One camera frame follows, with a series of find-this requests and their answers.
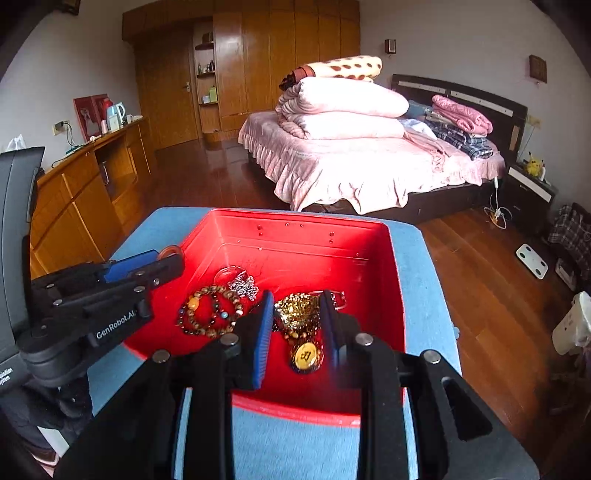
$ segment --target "wooden wardrobe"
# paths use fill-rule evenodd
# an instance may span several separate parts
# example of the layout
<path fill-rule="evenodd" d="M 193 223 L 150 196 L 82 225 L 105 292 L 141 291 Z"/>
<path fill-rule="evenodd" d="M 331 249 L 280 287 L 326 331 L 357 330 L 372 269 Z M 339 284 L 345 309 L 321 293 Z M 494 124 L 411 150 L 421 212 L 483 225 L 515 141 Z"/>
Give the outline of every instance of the wooden wardrobe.
<path fill-rule="evenodd" d="M 218 99 L 205 107 L 195 53 L 204 25 L 214 35 L 215 76 L 207 85 L 216 86 Z M 272 110 L 292 69 L 359 55 L 359 2 L 160 0 L 124 13 L 123 38 L 134 45 L 155 147 L 218 141 L 235 137 L 249 113 Z"/>

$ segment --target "orange bead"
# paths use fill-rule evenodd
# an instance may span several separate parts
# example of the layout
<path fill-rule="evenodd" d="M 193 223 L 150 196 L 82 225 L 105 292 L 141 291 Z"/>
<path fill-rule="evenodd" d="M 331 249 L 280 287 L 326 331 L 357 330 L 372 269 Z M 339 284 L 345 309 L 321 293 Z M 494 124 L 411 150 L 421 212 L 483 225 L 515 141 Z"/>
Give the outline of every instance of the orange bead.
<path fill-rule="evenodd" d="M 199 299 L 197 297 L 192 297 L 187 303 L 187 307 L 189 307 L 190 310 L 197 310 L 199 308 Z"/>

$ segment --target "blue table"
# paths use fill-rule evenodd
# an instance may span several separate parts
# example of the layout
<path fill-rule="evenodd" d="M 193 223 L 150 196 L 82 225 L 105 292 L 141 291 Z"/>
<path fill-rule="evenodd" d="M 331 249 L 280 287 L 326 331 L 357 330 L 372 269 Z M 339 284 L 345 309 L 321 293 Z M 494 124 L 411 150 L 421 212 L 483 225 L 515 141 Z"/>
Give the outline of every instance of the blue table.
<path fill-rule="evenodd" d="M 147 218 L 113 258 L 178 244 L 209 211 L 206 208 L 161 208 Z M 421 232 L 406 223 L 382 220 L 389 228 L 398 266 L 405 312 L 407 352 L 433 348 L 460 372 L 452 321 L 441 285 Z M 94 413 L 139 368 L 141 361 L 120 345 L 88 372 Z M 414 432 L 408 402 L 404 405 L 410 479 L 418 477 Z M 325 427 L 233 410 L 233 440 L 238 480 L 354 479 L 359 430 Z M 175 477 L 181 478 L 181 457 Z"/>

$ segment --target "power outlet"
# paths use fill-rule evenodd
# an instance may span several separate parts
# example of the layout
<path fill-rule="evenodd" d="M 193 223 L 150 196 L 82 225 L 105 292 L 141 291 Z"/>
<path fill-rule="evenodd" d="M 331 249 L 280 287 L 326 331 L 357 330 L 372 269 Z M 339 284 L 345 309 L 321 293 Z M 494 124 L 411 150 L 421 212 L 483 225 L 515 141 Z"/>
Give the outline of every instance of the power outlet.
<path fill-rule="evenodd" d="M 527 116 L 527 123 L 529 123 L 534 128 L 542 128 L 542 120 L 534 117 L 533 115 Z"/>
<path fill-rule="evenodd" d="M 66 131 L 66 123 L 68 120 L 64 120 L 62 122 L 58 122 L 51 127 L 53 130 L 53 135 L 59 135 Z"/>

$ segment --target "electric kettle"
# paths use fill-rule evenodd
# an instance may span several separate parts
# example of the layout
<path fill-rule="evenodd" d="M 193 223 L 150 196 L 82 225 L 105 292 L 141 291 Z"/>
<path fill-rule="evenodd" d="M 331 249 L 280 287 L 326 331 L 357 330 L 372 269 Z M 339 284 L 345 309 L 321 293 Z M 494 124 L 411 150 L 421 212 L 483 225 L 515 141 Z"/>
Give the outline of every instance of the electric kettle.
<path fill-rule="evenodd" d="M 123 103 L 119 102 L 116 105 L 108 107 L 107 123 L 109 130 L 112 132 L 117 131 L 125 125 L 125 107 Z"/>

